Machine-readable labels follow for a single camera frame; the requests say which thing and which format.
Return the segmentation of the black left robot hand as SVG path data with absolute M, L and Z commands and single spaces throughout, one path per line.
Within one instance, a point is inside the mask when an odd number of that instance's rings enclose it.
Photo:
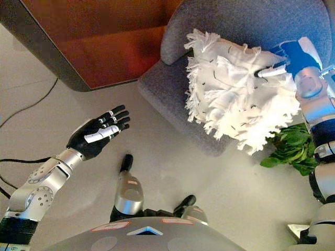
M 120 132 L 129 128 L 129 111 L 117 106 L 80 126 L 70 137 L 66 147 L 79 152 L 86 160 L 95 158 Z

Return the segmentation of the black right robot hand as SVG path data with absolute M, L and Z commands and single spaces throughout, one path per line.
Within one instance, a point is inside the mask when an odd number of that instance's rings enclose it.
M 296 76 L 298 72 L 307 67 L 316 67 L 318 72 L 322 71 L 322 62 L 314 44 L 307 37 L 299 40 L 284 41 L 270 50 L 282 60 L 265 69 L 254 73 L 255 77 L 266 78 L 284 73 Z

